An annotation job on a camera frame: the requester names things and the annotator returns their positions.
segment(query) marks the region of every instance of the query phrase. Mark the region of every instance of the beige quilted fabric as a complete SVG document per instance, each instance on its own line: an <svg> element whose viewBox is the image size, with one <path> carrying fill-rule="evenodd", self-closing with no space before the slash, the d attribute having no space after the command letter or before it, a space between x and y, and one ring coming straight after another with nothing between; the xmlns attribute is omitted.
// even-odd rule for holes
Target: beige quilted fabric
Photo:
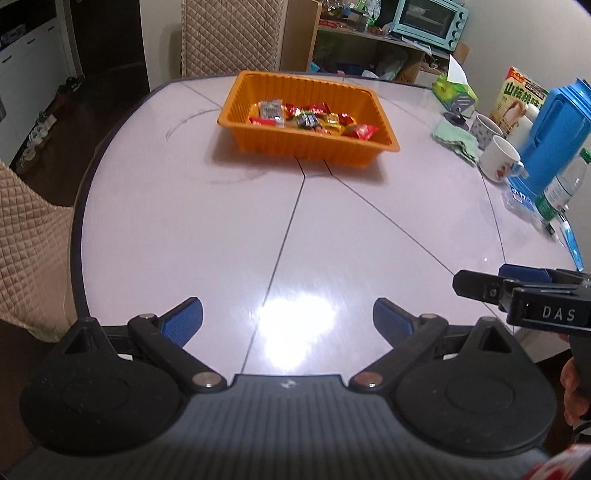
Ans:
<svg viewBox="0 0 591 480"><path fill-rule="evenodd" d="M287 0L183 0L183 77L277 70Z"/></svg>
<svg viewBox="0 0 591 480"><path fill-rule="evenodd" d="M57 342L76 320L69 281L74 209L47 203L0 162L0 319Z"/></svg>

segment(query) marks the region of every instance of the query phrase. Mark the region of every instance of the white mug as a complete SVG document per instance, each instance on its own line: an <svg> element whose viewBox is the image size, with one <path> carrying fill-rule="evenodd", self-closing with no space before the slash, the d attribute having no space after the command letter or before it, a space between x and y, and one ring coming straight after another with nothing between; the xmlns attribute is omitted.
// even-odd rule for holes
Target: white mug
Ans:
<svg viewBox="0 0 591 480"><path fill-rule="evenodd" d="M497 182L517 175L525 178L529 176L517 150L498 135L493 137L492 142L480 156L478 167L489 180Z"/></svg>

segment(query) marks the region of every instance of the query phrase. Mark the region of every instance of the white table top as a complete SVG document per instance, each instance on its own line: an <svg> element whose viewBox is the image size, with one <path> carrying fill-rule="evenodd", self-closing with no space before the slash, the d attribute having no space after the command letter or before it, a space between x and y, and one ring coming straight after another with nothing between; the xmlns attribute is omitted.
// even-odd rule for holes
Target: white table top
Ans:
<svg viewBox="0 0 591 480"><path fill-rule="evenodd" d="M216 123L234 77L150 96L95 159L77 206L73 262L90 314L121 325L197 296L203 326L185 349L229 381L348 381L389 350L372 324L378 297L472 325L503 317L454 294L457 270L573 268L561 244L505 210L500 187L432 140L443 107L429 90L329 79L378 93L399 153L364 170L241 154Z"/></svg>

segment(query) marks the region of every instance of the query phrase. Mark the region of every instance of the door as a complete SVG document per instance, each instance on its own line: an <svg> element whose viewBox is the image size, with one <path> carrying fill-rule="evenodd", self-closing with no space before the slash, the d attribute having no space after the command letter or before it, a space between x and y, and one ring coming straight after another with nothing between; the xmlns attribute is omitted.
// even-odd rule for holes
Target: door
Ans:
<svg viewBox="0 0 591 480"><path fill-rule="evenodd" d="M70 0L70 6L86 77L130 65L145 70L139 0Z"/></svg>

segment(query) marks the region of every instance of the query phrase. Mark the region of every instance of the green bottle label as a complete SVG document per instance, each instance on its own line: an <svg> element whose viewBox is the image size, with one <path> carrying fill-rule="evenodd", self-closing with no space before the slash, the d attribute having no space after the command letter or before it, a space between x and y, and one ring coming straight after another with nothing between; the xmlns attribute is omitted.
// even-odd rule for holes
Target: green bottle label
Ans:
<svg viewBox="0 0 591 480"><path fill-rule="evenodd" d="M550 202L544 195L538 197L535 201L535 206L544 220L551 221L552 218L558 215L558 210L555 210L552 205L550 205Z"/></svg>

